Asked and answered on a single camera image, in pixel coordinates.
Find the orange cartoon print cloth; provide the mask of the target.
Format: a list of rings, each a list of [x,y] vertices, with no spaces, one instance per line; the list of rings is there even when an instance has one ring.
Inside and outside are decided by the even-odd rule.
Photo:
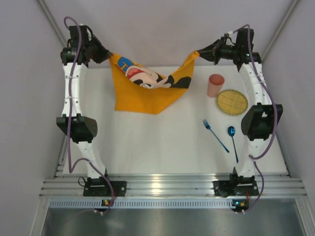
[[[192,52],[181,67],[168,76],[161,75],[139,63],[113,54],[110,61],[115,110],[157,115],[181,98],[188,90],[194,71]]]

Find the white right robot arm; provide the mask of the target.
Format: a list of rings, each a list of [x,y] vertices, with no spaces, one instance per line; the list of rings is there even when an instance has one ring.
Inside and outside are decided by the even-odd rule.
[[[255,162],[269,151],[283,113],[282,105],[275,103],[266,86],[260,55],[252,51],[253,37],[253,29],[245,25],[198,50],[201,58],[214,64],[218,64],[220,59],[232,60],[245,84],[248,111],[242,118],[241,131],[249,140],[248,153],[243,154],[234,167],[243,177],[254,175]]]

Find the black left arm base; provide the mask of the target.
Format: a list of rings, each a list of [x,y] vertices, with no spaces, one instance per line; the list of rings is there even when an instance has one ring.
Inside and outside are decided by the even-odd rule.
[[[114,197],[124,197],[127,190],[126,181],[110,181],[114,191]],[[102,177],[87,178],[79,177],[78,184],[83,187],[85,197],[111,197],[112,191],[109,184]]]

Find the pink plastic cup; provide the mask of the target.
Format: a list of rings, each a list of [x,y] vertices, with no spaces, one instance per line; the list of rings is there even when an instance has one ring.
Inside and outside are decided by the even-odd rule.
[[[223,87],[223,84],[225,82],[225,79],[220,74],[212,74],[209,76],[208,80],[208,88],[207,88],[207,95],[210,98],[215,98],[220,93],[221,88]]]

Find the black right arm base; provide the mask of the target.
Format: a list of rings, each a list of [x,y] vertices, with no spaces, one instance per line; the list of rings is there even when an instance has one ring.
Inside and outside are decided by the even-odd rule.
[[[244,177],[236,173],[229,175],[229,180],[213,182],[215,196],[227,198],[230,196],[258,196],[259,190],[255,176]]]

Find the blue metal fork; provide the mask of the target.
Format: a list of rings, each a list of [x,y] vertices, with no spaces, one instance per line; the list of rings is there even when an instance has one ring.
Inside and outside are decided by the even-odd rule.
[[[205,126],[206,129],[208,129],[213,135],[214,137],[218,140],[218,142],[222,145],[222,147],[224,148],[224,150],[229,153],[228,148],[223,144],[223,142],[220,140],[220,138],[215,134],[215,132],[212,130],[211,126],[209,125],[209,123],[207,122],[206,119],[203,119],[203,124]]]

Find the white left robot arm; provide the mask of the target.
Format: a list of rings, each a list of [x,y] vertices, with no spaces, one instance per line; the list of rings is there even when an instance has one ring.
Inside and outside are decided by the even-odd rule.
[[[99,179],[106,174],[106,167],[93,144],[97,136],[97,121],[87,115],[83,88],[89,62],[100,64],[112,53],[107,50],[90,27],[69,26],[70,39],[61,52],[65,92],[62,115],[56,118],[57,126],[67,138],[68,170],[73,173],[79,162],[85,162],[87,177]]]

